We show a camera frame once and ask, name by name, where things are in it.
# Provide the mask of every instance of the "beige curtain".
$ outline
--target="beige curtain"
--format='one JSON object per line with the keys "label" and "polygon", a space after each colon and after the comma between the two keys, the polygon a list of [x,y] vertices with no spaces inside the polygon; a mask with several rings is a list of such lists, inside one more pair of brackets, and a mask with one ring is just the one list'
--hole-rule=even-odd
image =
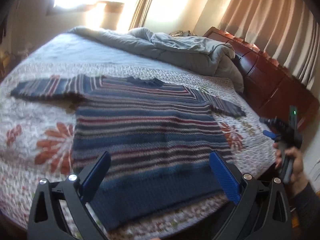
{"label": "beige curtain", "polygon": [[231,0],[219,28],[254,43],[311,89],[320,27],[303,0]]}
{"label": "beige curtain", "polygon": [[146,20],[148,10],[150,8],[152,0],[138,0],[136,4],[136,9],[132,17],[132,21],[129,30],[137,27],[142,27],[144,21]]}

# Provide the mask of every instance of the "brown wooden headboard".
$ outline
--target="brown wooden headboard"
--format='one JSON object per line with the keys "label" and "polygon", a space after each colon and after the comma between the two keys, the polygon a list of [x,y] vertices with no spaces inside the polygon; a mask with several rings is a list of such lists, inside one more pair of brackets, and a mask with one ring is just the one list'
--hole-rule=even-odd
{"label": "brown wooden headboard", "polygon": [[211,27],[204,37],[233,46],[236,52],[233,63],[244,78],[244,93],[241,96],[259,116],[278,116],[287,121],[289,106],[294,105],[298,108],[299,131],[313,120],[319,109],[318,99],[277,60],[254,44],[215,27]]}

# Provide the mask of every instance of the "curtain fold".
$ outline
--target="curtain fold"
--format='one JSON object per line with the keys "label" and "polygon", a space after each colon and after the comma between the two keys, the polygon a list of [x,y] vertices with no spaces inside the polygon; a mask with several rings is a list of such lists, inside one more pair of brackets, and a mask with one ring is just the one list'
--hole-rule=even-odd
{"label": "curtain fold", "polygon": [[219,28],[254,43],[311,89],[320,27],[303,0],[231,0]]}
{"label": "curtain fold", "polygon": [[137,27],[143,27],[146,20],[148,10],[150,8],[152,0],[138,0],[136,9],[132,17],[132,21],[129,30]]}

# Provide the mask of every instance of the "person's hand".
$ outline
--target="person's hand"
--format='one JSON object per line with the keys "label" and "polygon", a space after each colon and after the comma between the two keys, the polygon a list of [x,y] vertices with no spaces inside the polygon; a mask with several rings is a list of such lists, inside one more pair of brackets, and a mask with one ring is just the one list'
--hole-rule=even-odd
{"label": "person's hand", "polygon": [[[274,143],[273,147],[278,149],[278,143]],[[286,149],[284,153],[287,156],[294,158],[290,183],[291,191],[295,196],[298,193],[300,193],[308,184],[307,176],[303,172],[303,155],[296,147]],[[276,169],[278,169],[281,166],[281,164],[281,151],[278,149],[276,151]]]}

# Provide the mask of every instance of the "gray handle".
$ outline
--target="gray handle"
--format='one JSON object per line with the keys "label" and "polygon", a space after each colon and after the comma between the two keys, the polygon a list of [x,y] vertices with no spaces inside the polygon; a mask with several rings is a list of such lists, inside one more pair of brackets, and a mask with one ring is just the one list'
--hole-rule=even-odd
{"label": "gray handle", "polygon": [[294,159],[285,155],[284,151],[288,149],[288,145],[284,141],[279,141],[279,150],[281,151],[282,165],[279,177],[284,184],[290,182]]}

